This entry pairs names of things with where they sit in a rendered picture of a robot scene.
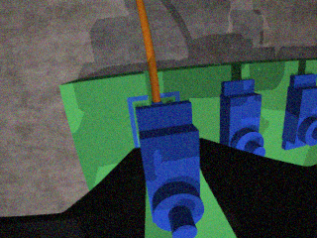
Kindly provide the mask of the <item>blue micro servo with orange cable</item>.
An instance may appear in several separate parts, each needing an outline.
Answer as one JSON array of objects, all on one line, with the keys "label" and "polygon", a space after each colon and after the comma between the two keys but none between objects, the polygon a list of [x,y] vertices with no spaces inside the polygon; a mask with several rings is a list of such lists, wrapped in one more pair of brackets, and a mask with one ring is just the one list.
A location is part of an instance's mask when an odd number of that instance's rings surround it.
[{"label": "blue micro servo with orange cable", "polygon": [[152,222],[173,238],[194,238],[202,218],[199,183],[199,130],[189,99],[162,103],[154,44],[144,0],[135,0],[143,29],[152,104],[136,106],[140,152]]}]

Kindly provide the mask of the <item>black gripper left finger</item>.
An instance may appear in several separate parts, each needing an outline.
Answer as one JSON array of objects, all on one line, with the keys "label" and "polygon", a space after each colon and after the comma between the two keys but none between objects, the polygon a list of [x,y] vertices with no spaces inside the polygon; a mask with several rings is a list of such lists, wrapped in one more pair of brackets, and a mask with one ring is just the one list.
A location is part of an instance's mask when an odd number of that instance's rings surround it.
[{"label": "black gripper left finger", "polygon": [[146,238],[140,148],[62,213],[0,217],[0,238]]}]

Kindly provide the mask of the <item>green flat plate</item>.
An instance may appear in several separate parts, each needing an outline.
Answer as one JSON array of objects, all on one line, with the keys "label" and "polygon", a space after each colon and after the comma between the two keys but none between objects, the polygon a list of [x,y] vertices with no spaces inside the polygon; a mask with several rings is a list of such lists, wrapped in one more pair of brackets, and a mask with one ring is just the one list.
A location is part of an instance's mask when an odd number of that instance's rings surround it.
[{"label": "green flat plate", "polygon": [[[317,59],[158,68],[162,103],[189,99],[199,138],[302,167],[317,164]],[[152,104],[150,72],[59,85],[88,190],[140,148],[136,106]],[[199,170],[203,215],[194,238],[238,238]]]}]

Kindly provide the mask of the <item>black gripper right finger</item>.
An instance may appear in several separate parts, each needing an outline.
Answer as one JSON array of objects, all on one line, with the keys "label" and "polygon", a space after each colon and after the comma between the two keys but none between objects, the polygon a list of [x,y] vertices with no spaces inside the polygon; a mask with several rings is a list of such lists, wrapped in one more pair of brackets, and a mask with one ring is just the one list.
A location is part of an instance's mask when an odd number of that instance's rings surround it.
[{"label": "black gripper right finger", "polygon": [[238,238],[317,238],[317,164],[199,138],[199,170]]}]

